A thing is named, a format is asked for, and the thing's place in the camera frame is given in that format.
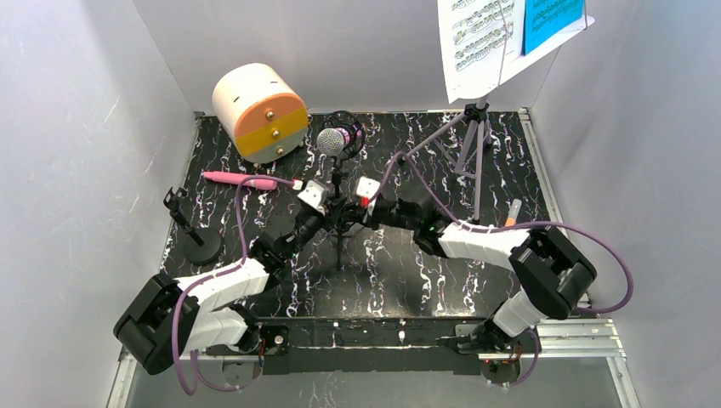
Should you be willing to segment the silver mesh studio microphone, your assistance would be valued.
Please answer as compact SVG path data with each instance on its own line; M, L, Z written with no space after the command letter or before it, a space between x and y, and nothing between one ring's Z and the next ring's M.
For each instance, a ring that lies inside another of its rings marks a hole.
M349 141L349 134L340 127L324 128L316 138L317 150L327 156L338 156Z

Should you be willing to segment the black tripod microphone stand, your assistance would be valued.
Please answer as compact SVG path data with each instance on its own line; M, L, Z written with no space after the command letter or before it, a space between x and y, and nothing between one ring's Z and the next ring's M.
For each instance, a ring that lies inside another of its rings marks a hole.
M349 134L349 141L343 152L338 156L328 156L332 158L332 176L331 183L333 187L333 194L331 200L348 200L348 197L341 192L341 183L348 177L348 174L343 171L343 165L345 162L356 157L365 147L366 142L366 130L362 126L358 116L347 110L335 110L327 114L323 119L324 128L342 128ZM344 215L342 217L344 234L349 231L353 225ZM342 267L342 245L343 236L337 235L334 231L333 236L337 239L336 242L336 268L341 269Z

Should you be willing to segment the pink microphone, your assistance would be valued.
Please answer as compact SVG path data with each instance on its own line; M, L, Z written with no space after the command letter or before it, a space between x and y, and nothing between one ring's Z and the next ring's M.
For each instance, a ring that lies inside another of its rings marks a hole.
M249 175L244 173L206 171L202 173L202 176L205 179L216 183L242 185L244 187L254 188L257 190L274 190L278 186L276 181L266 178L258 178L247 181Z

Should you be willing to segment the black round-base mic stand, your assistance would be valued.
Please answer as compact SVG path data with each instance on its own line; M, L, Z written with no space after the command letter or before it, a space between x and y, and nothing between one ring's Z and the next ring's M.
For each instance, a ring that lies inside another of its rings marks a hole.
M180 209L180 201L188 195L183 188L170 188L163 198L163 205L178 229L185 235L182 253L186 260L196 266L214 262L220 255L224 241L218 230L194 227Z

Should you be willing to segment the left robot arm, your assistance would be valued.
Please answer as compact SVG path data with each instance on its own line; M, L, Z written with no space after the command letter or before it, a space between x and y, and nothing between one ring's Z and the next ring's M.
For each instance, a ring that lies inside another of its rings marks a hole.
M151 375L192 350L236 346L251 325L232 303L279 285L289 261L337 221L346 202L304 205L290 232L277 238L263 233L245 259L224 267L177 279L153 275L115 324L115 338Z

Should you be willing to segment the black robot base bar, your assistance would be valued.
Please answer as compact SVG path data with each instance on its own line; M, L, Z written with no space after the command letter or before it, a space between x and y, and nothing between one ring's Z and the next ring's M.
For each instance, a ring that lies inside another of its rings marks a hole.
M252 346L212 346L207 357L249 360L264 354L264 373L449 371L479 375L510 346L481 339L484 319L469 317L263 318Z

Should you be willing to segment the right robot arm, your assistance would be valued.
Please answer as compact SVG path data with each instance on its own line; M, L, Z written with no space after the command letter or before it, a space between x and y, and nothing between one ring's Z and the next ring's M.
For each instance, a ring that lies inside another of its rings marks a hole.
M566 319L597 277L580 250L555 226L476 232L449 218L430 199L420 202L361 197L343 210L349 221L412 232L428 255L481 261L514 272L519 292L503 302L472 335L508 341L548 318Z

